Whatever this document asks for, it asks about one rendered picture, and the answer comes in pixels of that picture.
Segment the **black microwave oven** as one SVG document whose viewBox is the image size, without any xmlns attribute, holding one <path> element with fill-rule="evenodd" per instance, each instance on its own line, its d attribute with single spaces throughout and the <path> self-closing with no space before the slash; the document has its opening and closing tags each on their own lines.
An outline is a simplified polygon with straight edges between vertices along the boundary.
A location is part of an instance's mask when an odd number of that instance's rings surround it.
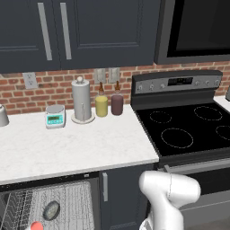
<svg viewBox="0 0 230 230">
<path fill-rule="evenodd" d="M 230 0 L 162 0 L 157 65 L 230 61 Z"/>
</svg>

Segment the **dark red liquid bottle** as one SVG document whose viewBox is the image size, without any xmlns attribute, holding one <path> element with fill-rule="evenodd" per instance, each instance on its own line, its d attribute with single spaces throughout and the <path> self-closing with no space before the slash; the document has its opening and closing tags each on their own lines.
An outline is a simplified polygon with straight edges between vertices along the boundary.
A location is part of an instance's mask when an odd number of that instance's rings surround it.
<svg viewBox="0 0 230 230">
<path fill-rule="evenodd" d="M 119 83 L 116 83 L 115 93 L 111 96 L 111 113 L 119 116 L 123 112 L 123 96 L 120 92 Z"/>
</svg>

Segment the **white paper towel roll holder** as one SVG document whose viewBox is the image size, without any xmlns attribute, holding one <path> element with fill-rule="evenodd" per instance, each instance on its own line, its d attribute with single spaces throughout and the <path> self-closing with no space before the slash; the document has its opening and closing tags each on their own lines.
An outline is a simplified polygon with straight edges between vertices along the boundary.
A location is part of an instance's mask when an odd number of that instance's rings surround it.
<svg viewBox="0 0 230 230">
<path fill-rule="evenodd" d="M 91 108 L 90 83 L 78 76 L 72 82 L 72 94 L 74 100 L 74 113 L 71 120 L 78 124 L 87 124 L 95 119 Z"/>
</svg>

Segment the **open dishwasher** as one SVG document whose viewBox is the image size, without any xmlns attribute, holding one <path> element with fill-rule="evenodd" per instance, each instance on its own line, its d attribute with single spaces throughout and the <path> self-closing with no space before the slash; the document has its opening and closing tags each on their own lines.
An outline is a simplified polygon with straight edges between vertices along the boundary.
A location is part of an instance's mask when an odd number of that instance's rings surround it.
<svg viewBox="0 0 230 230">
<path fill-rule="evenodd" d="M 100 230 L 99 178 L 76 174 L 0 185 L 0 230 Z"/>
</svg>

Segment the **black electric stove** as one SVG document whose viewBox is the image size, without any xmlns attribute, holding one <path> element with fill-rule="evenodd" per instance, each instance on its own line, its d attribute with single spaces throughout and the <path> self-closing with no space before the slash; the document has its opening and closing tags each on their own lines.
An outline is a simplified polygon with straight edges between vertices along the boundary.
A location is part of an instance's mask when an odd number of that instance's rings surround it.
<svg viewBox="0 0 230 230">
<path fill-rule="evenodd" d="M 182 70 L 134 75 L 131 107 L 159 156 L 157 169 L 230 158 L 230 112 L 214 101 L 223 73 Z M 230 230 L 230 167 L 184 174 L 201 196 L 181 208 L 186 230 Z"/>
</svg>

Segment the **red cup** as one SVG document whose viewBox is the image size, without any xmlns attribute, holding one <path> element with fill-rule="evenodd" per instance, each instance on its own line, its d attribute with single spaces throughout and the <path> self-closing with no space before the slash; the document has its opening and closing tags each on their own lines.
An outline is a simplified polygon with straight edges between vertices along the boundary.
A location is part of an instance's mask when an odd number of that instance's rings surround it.
<svg viewBox="0 0 230 230">
<path fill-rule="evenodd" d="M 42 225 L 42 223 L 41 223 L 41 222 L 38 222 L 38 221 L 33 222 L 33 223 L 31 224 L 31 230 L 43 230 L 43 225 Z"/>
</svg>

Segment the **small kitchen scale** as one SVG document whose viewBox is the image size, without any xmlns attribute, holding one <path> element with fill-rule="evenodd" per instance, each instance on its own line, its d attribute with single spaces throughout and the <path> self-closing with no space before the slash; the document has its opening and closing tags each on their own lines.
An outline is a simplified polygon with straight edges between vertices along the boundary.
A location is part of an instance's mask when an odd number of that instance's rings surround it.
<svg viewBox="0 0 230 230">
<path fill-rule="evenodd" d="M 66 125 L 66 110 L 64 105 L 50 105 L 45 111 L 47 129 L 63 128 Z"/>
</svg>

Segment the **dark cupboard door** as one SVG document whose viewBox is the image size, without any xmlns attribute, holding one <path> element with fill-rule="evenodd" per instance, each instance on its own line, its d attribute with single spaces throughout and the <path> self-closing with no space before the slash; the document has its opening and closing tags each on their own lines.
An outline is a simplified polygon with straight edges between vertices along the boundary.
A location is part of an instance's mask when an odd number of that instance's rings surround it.
<svg viewBox="0 0 230 230">
<path fill-rule="evenodd" d="M 66 3 L 72 59 L 66 59 L 60 3 Z M 154 63 L 161 0 L 52 0 L 61 67 Z"/>
<path fill-rule="evenodd" d="M 38 3 L 44 3 L 52 60 L 47 61 Z M 0 74 L 59 70 L 52 0 L 0 0 Z"/>
<path fill-rule="evenodd" d="M 101 230 L 139 230 L 146 218 L 147 199 L 139 188 L 139 177 L 154 169 L 141 164 L 100 172 Z M 108 174 L 108 201 L 103 200 L 102 173 Z"/>
</svg>

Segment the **dark lower cupboard door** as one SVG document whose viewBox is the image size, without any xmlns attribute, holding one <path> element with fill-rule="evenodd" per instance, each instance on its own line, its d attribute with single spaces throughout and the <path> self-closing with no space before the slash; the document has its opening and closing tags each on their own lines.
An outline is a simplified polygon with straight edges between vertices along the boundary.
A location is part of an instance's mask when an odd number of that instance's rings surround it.
<svg viewBox="0 0 230 230">
<path fill-rule="evenodd" d="M 139 188 L 139 177 L 154 169 L 141 164 L 100 172 L 101 230 L 139 230 L 146 218 L 147 199 Z M 103 200 L 102 173 L 108 174 L 108 201 Z"/>
</svg>

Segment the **white wall socket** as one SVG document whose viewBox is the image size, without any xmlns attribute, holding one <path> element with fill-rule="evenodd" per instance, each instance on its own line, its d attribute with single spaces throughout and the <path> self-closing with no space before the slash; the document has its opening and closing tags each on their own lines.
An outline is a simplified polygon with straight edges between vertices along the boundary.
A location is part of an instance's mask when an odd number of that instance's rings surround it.
<svg viewBox="0 0 230 230">
<path fill-rule="evenodd" d="M 22 76 L 26 89 L 36 89 L 38 87 L 36 74 L 34 72 L 23 73 Z"/>
</svg>

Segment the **dark upper cupboard door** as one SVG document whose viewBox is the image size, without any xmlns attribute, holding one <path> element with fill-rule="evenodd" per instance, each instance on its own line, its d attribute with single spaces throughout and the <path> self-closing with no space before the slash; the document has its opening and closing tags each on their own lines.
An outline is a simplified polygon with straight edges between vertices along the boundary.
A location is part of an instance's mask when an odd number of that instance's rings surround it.
<svg viewBox="0 0 230 230">
<path fill-rule="evenodd" d="M 38 3 L 44 3 L 52 60 L 47 61 Z M 0 0 L 0 74 L 59 70 L 52 0 Z"/>
<path fill-rule="evenodd" d="M 66 3 L 72 59 L 66 59 L 60 3 Z M 61 67 L 154 63 L 161 0 L 52 0 Z"/>
</svg>

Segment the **white wall switch plate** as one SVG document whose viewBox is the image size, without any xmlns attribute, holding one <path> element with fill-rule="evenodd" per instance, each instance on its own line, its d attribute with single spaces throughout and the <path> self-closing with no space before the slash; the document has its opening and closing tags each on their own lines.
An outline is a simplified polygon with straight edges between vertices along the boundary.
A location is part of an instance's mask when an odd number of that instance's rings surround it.
<svg viewBox="0 0 230 230">
<path fill-rule="evenodd" d="M 119 68 L 113 67 L 109 69 L 109 82 L 117 83 L 119 81 Z"/>
<path fill-rule="evenodd" d="M 106 75 L 104 68 L 98 68 L 94 70 L 94 82 L 96 84 L 105 83 L 106 82 Z"/>
</svg>

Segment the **grey metal canister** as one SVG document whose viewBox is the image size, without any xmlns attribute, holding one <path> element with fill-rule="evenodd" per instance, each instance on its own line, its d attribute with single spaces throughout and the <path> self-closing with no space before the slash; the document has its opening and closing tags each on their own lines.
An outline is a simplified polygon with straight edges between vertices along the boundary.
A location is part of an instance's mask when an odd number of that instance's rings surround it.
<svg viewBox="0 0 230 230">
<path fill-rule="evenodd" d="M 5 107 L 0 104 L 0 127 L 4 127 L 9 124 L 9 119 L 5 110 Z"/>
</svg>

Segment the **yellow liquid bottle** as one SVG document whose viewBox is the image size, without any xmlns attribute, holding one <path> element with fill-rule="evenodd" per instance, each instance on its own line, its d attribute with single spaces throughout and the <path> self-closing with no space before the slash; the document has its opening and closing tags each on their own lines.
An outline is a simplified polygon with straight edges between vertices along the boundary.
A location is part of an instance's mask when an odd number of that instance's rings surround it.
<svg viewBox="0 0 230 230">
<path fill-rule="evenodd" d="M 102 83 L 100 83 L 99 92 L 95 98 L 95 110 L 98 117 L 106 117 L 108 114 L 108 98 L 104 94 Z"/>
</svg>

